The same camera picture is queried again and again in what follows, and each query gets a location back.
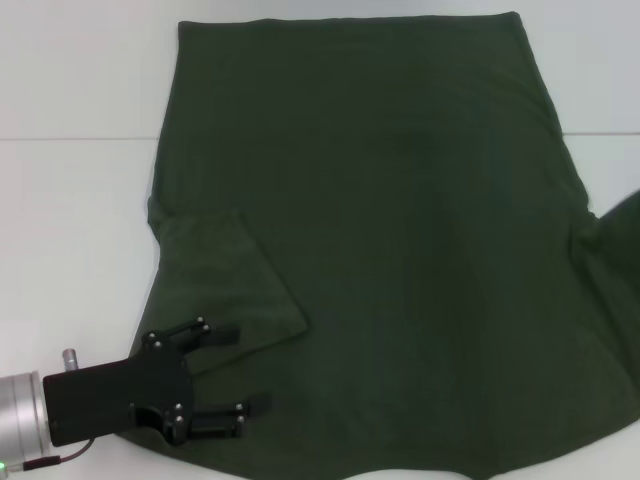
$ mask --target green fabric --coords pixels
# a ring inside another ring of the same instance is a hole
[[[257,480],[474,480],[640,411],[640,196],[601,220],[520,18],[181,23],[139,334],[202,315],[200,403],[273,394],[165,455]]]

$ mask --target white table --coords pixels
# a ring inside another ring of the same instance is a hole
[[[523,17],[593,209],[602,214],[640,188],[640,136],[619,135],[640,132],[635,2],[0,0],[0,376],[59,372],[68,347],[84,366],[126,356],[158,259],[145,202],[179,20],[510,10]],[[504,478],[637,480],[638,452],[636,424]],[[110,436],[74,462],[15,478],[231,477]],[[393,471],[363,478],[462,477]]]

